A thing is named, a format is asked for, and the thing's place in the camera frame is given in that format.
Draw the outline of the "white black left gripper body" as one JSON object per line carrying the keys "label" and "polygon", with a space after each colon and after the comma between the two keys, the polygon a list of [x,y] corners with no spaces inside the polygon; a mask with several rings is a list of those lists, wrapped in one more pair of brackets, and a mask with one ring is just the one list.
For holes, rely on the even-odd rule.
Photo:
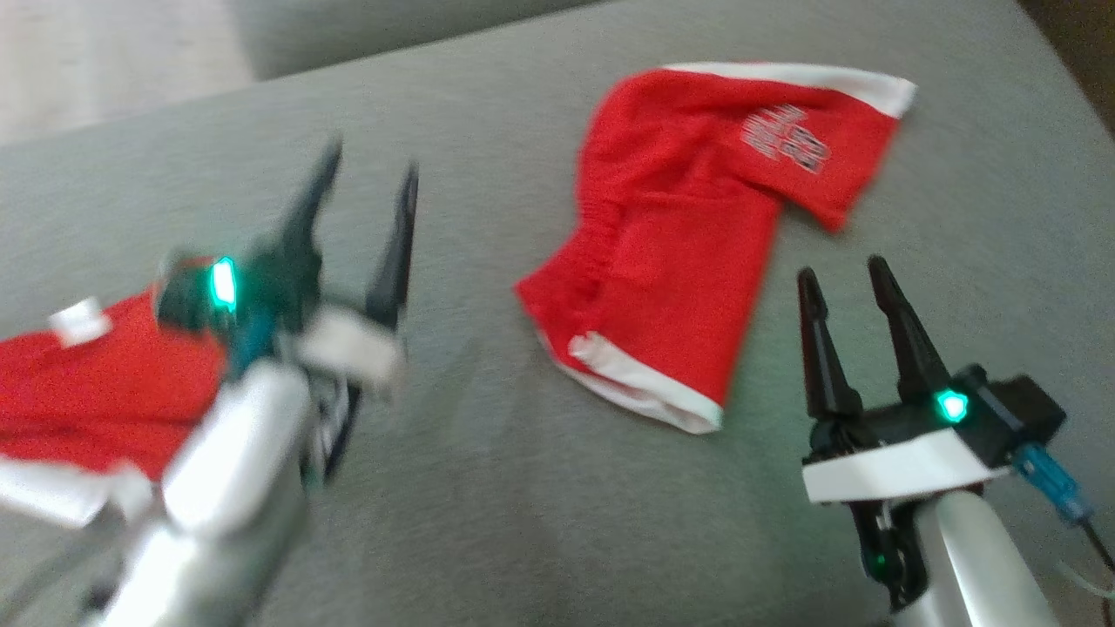
{"label": "white black left gripper body", "polygon": [[321,290],[321,257],[289,260],[258,253],[240,266],[240,328],[233,372],[274,357],[309,374],[318,421],[301,457],[307,480],[334,479],[347,452],[360,402],[390,396],[405,365],[399,326],[392,330]]}

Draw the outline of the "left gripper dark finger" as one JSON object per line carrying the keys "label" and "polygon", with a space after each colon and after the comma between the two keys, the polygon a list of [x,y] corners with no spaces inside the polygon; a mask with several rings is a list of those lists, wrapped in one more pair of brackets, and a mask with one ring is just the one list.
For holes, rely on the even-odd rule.
{"label": "left gripper dark finger", "polygon": [[317,160],[310,179],[294,196],[287,218],[279,229],[279,250],[289,260],[314,252],[314,226],[321,208],[334,187],[334,179],[342,160],[342,139],[327,142]]}
{"label": "left gripper dark finger", "polygon": [[419,164],[411,160],[395,196],[392,234],[366,292],[366,315],[392,332],[408,302],[418,186]]}

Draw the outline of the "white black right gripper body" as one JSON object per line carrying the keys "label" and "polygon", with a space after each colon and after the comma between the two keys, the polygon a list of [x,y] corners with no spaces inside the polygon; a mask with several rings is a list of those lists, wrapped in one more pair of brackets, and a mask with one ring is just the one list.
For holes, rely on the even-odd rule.
{"label": "white black right gripper body", "polygon": [[983,499],[1006,456],[1004,382],[952,382],[932,401],[817,421],[806,495],[853,517],[862,568],[891,610],[1006,610],[1007,532]]}

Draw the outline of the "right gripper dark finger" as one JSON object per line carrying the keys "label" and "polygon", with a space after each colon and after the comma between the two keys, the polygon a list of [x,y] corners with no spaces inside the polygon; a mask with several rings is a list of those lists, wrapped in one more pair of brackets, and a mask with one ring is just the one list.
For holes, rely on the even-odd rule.
{"label": "right gripper dark finger", "polygon": [[812,267],[797,274],[801,353],[806,409],[817,421],[861,415],[862,398],[849,385],[828,332],[828,305]]}
{"label": "right gripper dark finger", "polygon": [[869,257],[867,273],[878,308],[888,317],[889,337],[895,350],[900,401],[932,401],[950,382],[950,374],[935,345],[896,282],[895,274],[889,269],[888,259]]}

